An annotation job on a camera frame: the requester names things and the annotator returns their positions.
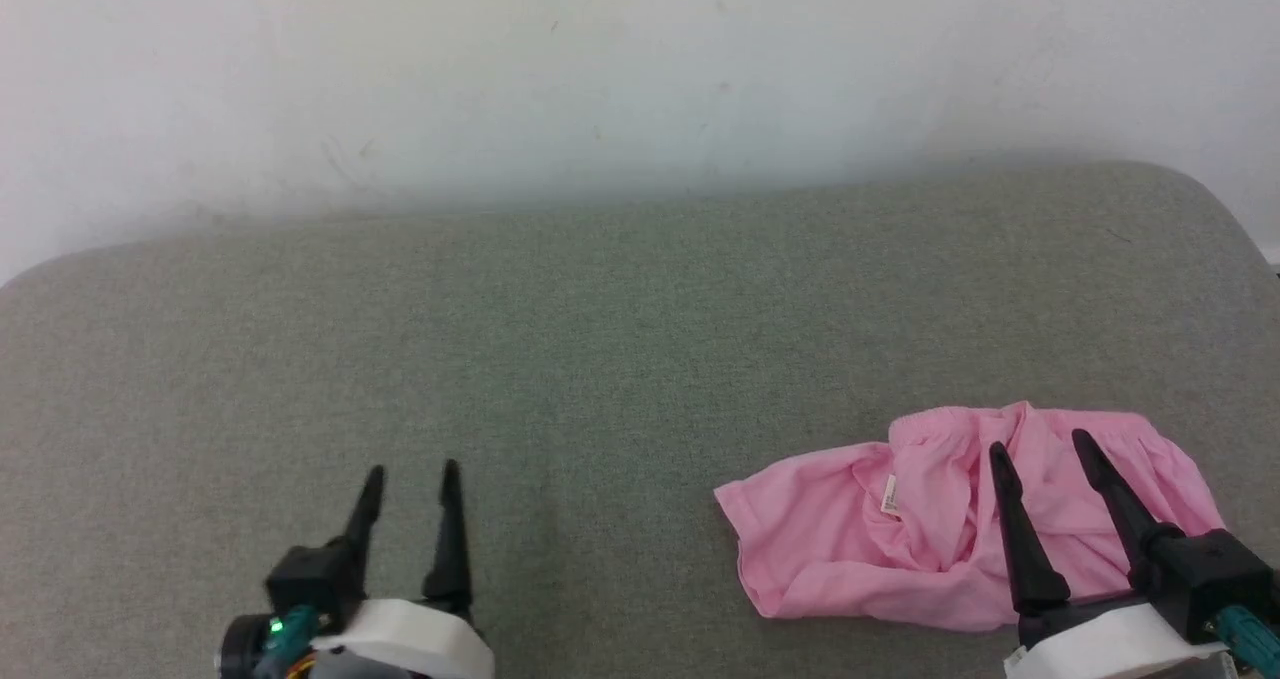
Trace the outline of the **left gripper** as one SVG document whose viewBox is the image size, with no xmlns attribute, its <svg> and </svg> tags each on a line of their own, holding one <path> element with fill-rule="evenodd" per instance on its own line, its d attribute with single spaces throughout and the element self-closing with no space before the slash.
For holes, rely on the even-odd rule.
<svg viewBox="0 0 1280 679">
<path fill-rule="evenodd" d="M 460 465 L 445 460 L 431 566 L 420 600 L 371 598 L 372 528 L 387 482 L 374 465 L 344 544 L 296 547 L 266 580 L 270 612 L 230 621 L 218 651 L 220 678 L 494 678 L 493 650 L 474 625 L 474 585 Z"/>
</svg>

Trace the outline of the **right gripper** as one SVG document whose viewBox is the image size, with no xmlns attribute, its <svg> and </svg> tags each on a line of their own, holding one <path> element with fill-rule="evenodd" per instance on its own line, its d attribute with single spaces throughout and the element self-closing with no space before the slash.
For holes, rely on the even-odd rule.
<svg viewBox="0 0 1280 679">
<path fill-rule="evenodd" d="M 1275 678 L 1276 573 L 1235 536 L 1183 537 L 1158 521 L 1094 437 L 1071 432 L 1089 486 L 1103 498 L 1137 585 L 1074 601 L 1023 502 L 1006 446 L 989 446 L 1019 647 L 1009 678 Z"/>
</svg>

